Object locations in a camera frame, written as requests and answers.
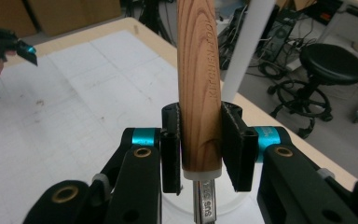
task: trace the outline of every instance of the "floor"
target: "floor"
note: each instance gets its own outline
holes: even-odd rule
[[[160,16],[169,34],[172,37],[173,44],[176,40],[176,2],[160,3]],[[306,19],[298,22],[295,29],[291,33],[292,38],[301,37],[312,31],[308,38],[316,38],[319,36],[324,26],[318,22],[312,24],[311,19]],[[30,44],[38,44],[50,39],[57,38],[45,36],[40,33],[35,36],[24,38]],[[351,48],[351,42],[342,37],[331,35],[326,39],[327,43],[340,45],[358,56],[358,52]],[[252,61],[252,64],[258,64],[257,59]],[[267,93],[267,88],[275,83],[269,78],[260,77],[262,74],[257,68],[249,68],[248,75],[245,76],[241,83],[239,93],[251,100],[254,104],[262,108],[266,112],[271,112],[273,108],[278,105],[279,100],[274,95]],[[285,78],[305,78],[303,69],[298,69],[290,73]],[[323,122],[317,120],[314,131],[306,139],[308,143],[318,148],[324,155],[331,158],[347,171],[358,177],[358,123],[353,123],[355,113],[358,110],[358,84],[353,86],[329,86],[321,87],[327,94],[331,105],[333,107],[333,120],[330,122]],[[308,120],[297,115],[290,115],[287,111],[282,111],[277,120],[286,128],[296,132],[299,127],[307,127]]]

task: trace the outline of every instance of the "table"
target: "table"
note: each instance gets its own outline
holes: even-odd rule
[[[41,194],[58,182],[90,183],[124,128],[158,127],[159,110],[178,101],[176,49],[134,19],[35,47],[38,67],[10,58],[0,77],[0,223],[22,223]],[[239,94],[234,104],[243,108],[248,126],[282,126]],[[289,133],[299,149],[352,189],[354,176]],[[217,223],[243,216],[263,223],[255,201],[260,168],[249,197]],[[192,220],[166,200],[162,212],[163,223]]]

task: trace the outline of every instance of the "office chair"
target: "office chair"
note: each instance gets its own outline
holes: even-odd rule
[[[333,119],[332,108],[319,85],[352,85],[358,82],[358,58],[347,50],[328,44],[313,44],[300,52],[300,61],[307,70],[309,82],[287,80],[268,88],[269,94],[277,93],[281,104],[270,113],[276,118],[286,107],[290,113],[310,118],[308,128],[300,128],[298,135],[307,138],[313,130],[315,119]]]

